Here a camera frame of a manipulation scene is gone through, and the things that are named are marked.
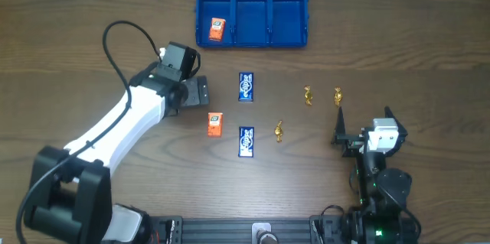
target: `blue plastic bin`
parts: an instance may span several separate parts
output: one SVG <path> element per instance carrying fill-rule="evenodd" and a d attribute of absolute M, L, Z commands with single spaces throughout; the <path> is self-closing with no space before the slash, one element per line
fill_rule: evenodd
<path fill-rule="evenodd" d="M 222 41 L 210 41 L 212 18 L 226 20 Z M 303 47 L 308 0 L 196 0 L 200 47 Z"/>

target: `wooden table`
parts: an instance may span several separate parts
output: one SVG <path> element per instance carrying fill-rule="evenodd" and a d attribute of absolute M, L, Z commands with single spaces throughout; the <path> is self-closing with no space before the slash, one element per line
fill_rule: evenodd
<path fill-rule="evenodd" d="M 196 47 L 195 0 L 0 0 L 0 238 L 14 221 L 34 156 L 62 148 L 105 115 L 123 87 L 102 50 L 103 29 L 134 21 L 159 46 Z M 490 0 L 310 0 L 301 50 L 204 50 L 207 108 L 143 135 L 113 176 L 113 200 L 152 215 L 311 216 L 358 203 L 352 159 L 329 144 L 337 109 L 349 132 L 389 105 L 409 132 L 388 165 L 413 176 L 408 205 L 420 242 L 490 239 Z M 125 75 L 155 59 L 135 29 L 109 47 Z M 238 72 L 256 75 L 256 101 L 237 101 Z M 306 107 L 303 86 L 312 86 Z M 207 113 L 224 133 L 207 137 Z M 283 143 L 273 130 L 283 119 Z M 256 129 L 254 159 L 237 157 L 238 126 Z M 53 242 L 25 229 L 29 243 Z"/>

